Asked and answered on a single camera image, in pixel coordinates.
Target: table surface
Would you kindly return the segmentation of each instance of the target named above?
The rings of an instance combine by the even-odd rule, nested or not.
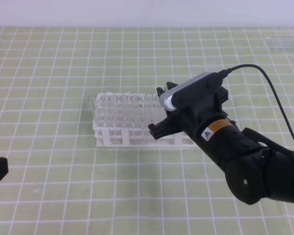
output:
[[[294,235],[294,205],[243,204],[199,149],[96,148],[87,104],[256,63],[294,129],[294,50],[270,36],[294,28],[0,28],[0,235]],[[257,70],[224,87],[241,129],[294,149]]]

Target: warning label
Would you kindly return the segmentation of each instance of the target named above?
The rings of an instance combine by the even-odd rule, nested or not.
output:
[[[226,119],[220,119],[217,121],[214,121],[211,123],[202,133],[201,136],[208,141],[214,133],[216,133],[218,130],[225,126],[232,125],[228,120]]]
[[[210,137],[212,137],[213,135],[213,131],[209,129],[209,127],[207,127],[202,133],[201,136],[205,139],[205,140],[209,140]]]

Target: black cable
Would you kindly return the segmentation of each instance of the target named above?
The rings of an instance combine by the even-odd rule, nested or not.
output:
[[[263,74],[263,76],[265,77],[265,79],[266,79],[267,82],[269,83],[269,86],[270,86],[270,88],[271,88],[271,90],[272,90],[272,92],[273,92],[273,94],[274,94],[274,97],[275,97],[275,99],[276,99],[276,102],[278,103],[279,108],[280,108],[280,110],[281,110],[281,113],[282,113],[282,115],[283,115],[283,117],[284,117],[284,120],[285,120],[285,122],[286,122],[286,125],[288,126],[288,129],[289,129],[289,131],[290,131],[290,134],[291,134],[291,136],[292,136],[292,138],[293,138],[293,140],[294,140],[294,132],[293,132],[293,130],[292,130],[292,127],[291,127],[291,125],[290,125],[290,123],[289,123],[288,118],[286,117],[286,114],[285,114],[285,112],[284,112],[284,110],[283,110],[283,107],[282,107],[282,104],[281,104],[281,102],[280,102],[280,100],[279,100],[279,97],[278,97],[278,95],[277,95],[277,93],[276,93],[276,91],[275,91],[275,89],[274,89],[274,87],[273,87],[273,84],[271,83],[271,81],[270,81],[268,75],[266,74],[266,72],[265,72],[261,67],[259,67],[258,65],[253,65],[253,64],[237,65],[237,66],[232,67],[232,68],[230,68],[230,69],[222,70],[220,73],[224,73],[224,75],[227,76],[227,75],[229,75],[231,72],[233,72],[234,70],[238,70],[238,69],[240,69],[240,68],[245,68],[245,67],[251,67],[251,68],[258,69],[258,70]]]

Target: white wall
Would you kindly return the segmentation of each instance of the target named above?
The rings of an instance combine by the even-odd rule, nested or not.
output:
[[[294,0],[0,0],[0,26],[294,26]]]

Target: white test tube rack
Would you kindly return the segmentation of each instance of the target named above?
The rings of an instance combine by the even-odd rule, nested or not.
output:
[[[114,109],[106,111],[103,106],[101,97],[107,95],[109,97],[116,95],[118,100],[113,101],[114,104],[110,105]],[[124,116],[124,105],[120,101],[121,96],[127,96],[128,115]],[[131,98],[137,96],[139,105],[131,103]],[[131,93],[99,93],[96,97],[89,97],[89,104],[93,113],[93,129],[97,139],[97,146],[100,147],[197,147],[197,145],[184,133],[177,133],[170,136],[162,137],[155,140],[149,133],[144,120],[151,123],[158,123],[165,117],[164,109],[159,105],[159,99],[156,94],[153,94],[152,103],[148,103],[147,107],[152,111],[148,117],[144,117],[145,110],[145,94],[131,94]],[[107,117],[107,115],[117,115],[118,117]],[[111,124],[111,119],[118,120],[117,125]],[[130,120],[131,124],[125,124],[123,120]]]

